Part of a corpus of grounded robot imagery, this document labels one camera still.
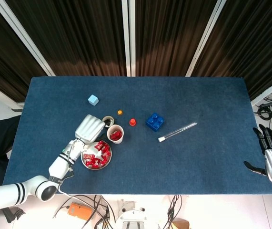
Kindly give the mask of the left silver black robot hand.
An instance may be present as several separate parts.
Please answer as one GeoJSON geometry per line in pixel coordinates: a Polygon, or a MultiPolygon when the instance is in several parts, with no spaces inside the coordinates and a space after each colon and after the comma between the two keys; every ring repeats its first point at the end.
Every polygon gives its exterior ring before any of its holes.
{"type": "Polygon", "coordinates": [[[105,122],[88,114],[77,127],[75,137],[86,145],[91,144],[96,140],[105,126],[105,122]]]}

